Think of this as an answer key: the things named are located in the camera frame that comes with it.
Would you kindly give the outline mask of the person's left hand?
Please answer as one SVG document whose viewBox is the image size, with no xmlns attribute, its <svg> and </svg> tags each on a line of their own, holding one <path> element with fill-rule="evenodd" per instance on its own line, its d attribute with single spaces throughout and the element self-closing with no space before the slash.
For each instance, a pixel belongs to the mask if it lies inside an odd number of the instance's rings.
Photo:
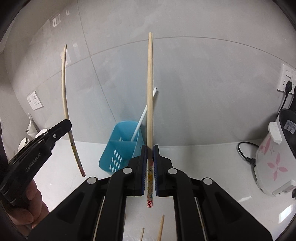
<svg viewBox="0 0 296 241">
<path fill-rule="evenodd" d="M 25 194 L 29 201 L 27 207 L 13 208 L 8 211 L 8 215 L 15 225 L 29 225 L 34 229 L 49 214 L 49 210 L 34 180 L 28 185 Z"/>
</svg>

